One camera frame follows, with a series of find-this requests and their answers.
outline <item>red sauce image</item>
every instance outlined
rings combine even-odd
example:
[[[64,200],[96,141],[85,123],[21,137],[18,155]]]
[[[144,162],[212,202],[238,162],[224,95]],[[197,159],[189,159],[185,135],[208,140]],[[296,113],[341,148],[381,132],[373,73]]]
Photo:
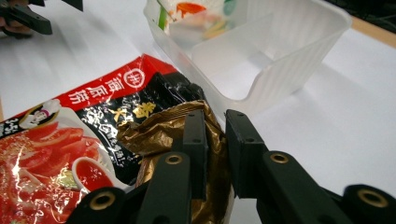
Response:
[[[80,161],[76,173],[81,183],[89,191],[103,187],[114,187],[101,167],[89,161]]]
[[[181,11],[182,18],[184,18],[186,13],[195,14],[204,10],[206,10],[205,7],[194,3],[181,2],[177,4],[177,11]]]

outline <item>plastic container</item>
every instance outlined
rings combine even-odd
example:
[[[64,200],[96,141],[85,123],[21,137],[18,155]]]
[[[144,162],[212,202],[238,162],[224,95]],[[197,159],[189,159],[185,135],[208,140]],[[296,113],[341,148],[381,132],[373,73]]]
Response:
[[[217,115],[231,108],[254,116],[299,90],[351,25],[344,10],[319,0],[226,0],[166,32],[158,26],[160,10],[157,0],[144,10],[155,41],[204,89]],[[205,29],[192,24],[211,13],[229,27],[205,38]]]

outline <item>red food package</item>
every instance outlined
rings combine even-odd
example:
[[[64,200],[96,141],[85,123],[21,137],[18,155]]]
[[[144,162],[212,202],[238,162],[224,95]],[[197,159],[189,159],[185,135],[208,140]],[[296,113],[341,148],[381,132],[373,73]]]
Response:
[[[133,185],[140,158],[118,143],[117,125],[202,98],[172,65],[142,55],[1,122],[0,223],[66,222],[87,193],[71,171],[80,157]]]

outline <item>printed food image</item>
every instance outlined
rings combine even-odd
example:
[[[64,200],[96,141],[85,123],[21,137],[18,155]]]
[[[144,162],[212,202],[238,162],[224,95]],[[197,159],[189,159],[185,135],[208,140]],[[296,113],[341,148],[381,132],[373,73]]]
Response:
[[[84,196],[71,165],[99,160],[99,140],[52,122],[0,139],[0,223],[64,223]]]

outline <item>crumpled gold wrapper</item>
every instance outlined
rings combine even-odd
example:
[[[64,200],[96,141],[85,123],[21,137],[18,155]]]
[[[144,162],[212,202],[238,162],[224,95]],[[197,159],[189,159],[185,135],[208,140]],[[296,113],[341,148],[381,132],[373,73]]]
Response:
[[[119,127],[117,137],[126,148],[143,157],[136,181],[139,186],[151,179],[160,156],[171,150],[173,139],[182,138],[185,116],[197,109],[205,114],[209,151],[206,201],[192,200],[192,223],[228,223],[233,206],[233,189],[226,138],[205,101],[177,105],[153,114],[140,125],[128,122]]]

